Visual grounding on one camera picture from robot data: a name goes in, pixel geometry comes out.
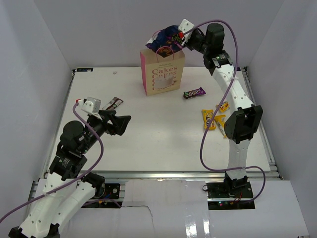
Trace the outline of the brown chocolate bar wrapper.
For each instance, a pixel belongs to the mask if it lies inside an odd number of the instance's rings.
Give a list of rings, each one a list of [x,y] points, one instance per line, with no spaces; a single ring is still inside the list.
[[[121,105],[124,101],[118,97],[114,97],[111,101],[109,101],[102,110],[112,111],[115,110],[119,105]]]

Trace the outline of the purple blue chips bag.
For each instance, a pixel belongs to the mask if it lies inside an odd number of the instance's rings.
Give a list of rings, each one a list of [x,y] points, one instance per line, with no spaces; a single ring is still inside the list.
[[[168,26],[155,32],[146,43],[146,47],[165,58],[183,50],[182,39],[177,25]]]

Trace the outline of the purple brown M&M packet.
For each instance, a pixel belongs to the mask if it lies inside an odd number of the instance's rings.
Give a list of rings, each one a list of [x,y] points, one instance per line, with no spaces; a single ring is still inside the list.
[[[200,87],[200,88],[197,88],[195,90],[184,92],[183,93],[183,98],[184,99],[190,99],[190,98],[195,98],[195,97],[198,97],[198,96],[203,96],[205,94],[206,94],[205,90],[202,87]]]

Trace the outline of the small yellow snack packet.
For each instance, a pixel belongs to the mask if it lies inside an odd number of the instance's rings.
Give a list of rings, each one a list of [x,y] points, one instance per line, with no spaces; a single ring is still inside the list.
[[[224,101],[222,104],[216,105],[216,108],[218,108],[220,113],[225,113],[230,107],[228,101]]]

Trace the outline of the yellow M&M peanut packet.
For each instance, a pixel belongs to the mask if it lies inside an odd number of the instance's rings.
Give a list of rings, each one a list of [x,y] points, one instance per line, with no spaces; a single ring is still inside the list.
[[[213,110],[202,110],[202,115],[203,115],[203,121],[204,121],[204,129],[207,129],[210,123],[210,120],[213,116]],[[215,130],[215,129],[216,129],[216,125],[213,120],[209,126],[209,130]]]

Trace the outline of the yellow snack bar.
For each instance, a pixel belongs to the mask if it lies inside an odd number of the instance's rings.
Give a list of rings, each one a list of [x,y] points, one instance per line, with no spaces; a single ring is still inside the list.
[[[224,125],[225,125],[225,115],[219,115],[219,116],[215,116],[214,117],[214,121],[216,122],[216,125],[218,126],[218,128],[220,129],[223,138],[226,138],[226,133],[224,130]]]

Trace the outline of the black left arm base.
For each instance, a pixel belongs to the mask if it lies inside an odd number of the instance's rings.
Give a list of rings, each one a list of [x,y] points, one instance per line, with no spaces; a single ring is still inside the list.
[[[82,182],[88,182],[95,189],[95,195],[91,198],[93,201],[86,202],[83,206],[87,207],[93,204],[105,204],[109,200],[116,200],[120,195],[119,183],[106,183],[105,178],[95,173],[88,173],[81,178]]]

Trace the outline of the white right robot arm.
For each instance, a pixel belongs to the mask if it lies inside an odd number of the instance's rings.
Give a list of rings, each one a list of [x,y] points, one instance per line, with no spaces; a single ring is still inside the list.
[[[178,29],[182,44],[203,55],[206,69],[224,93],[222,100],[229,103],[231,115],[224,123],[224,132],[229,140],[229,161],[227,168],[222,172],[224,193],[234,198],[247,186],[248,147],[258,130],[263,110],[246,95],[236,77],[238,62],[232,61],[223,48],[225,22],[210,20],[205,24],[207,25],[205,34],[198,25],[195,26],[186,19]]]

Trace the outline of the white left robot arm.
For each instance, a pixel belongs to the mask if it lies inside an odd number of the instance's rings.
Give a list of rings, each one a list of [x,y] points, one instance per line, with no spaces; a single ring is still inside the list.
[[[103,134],[122,135],[131,116],[116,116],[115,111],[100,110],[101,118],[88,116],[68,122],[60,136],[55,158],[43,189],[24,222],[10,230],[10,238],[58,238],[69,220],[91,198],[105,191],[103,176],[87,170],[85,154]]]

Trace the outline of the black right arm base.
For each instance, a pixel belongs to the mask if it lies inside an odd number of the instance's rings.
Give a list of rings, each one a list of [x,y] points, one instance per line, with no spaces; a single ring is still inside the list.
[[[209,210],[253,210],[255,203],[248,177],[231,180],[225,174],[223,182],[209,182],[202,190],[207,193]]]

